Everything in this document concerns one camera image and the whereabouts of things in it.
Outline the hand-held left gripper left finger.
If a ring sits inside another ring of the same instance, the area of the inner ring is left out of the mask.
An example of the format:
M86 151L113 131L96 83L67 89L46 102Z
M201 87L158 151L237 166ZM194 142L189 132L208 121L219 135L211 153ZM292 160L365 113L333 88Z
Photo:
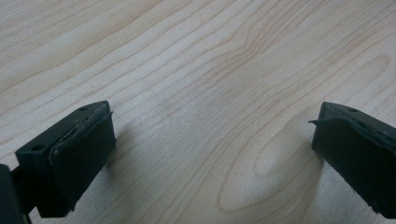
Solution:
M84 105L16 151L21 207L65 217L116 146L109 102Z

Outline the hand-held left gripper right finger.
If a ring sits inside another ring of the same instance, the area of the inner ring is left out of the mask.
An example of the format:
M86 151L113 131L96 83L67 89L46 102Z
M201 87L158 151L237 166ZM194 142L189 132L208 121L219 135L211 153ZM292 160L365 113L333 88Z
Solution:
M312 149L372 209L396 218L396 128L358 109L324 102Z

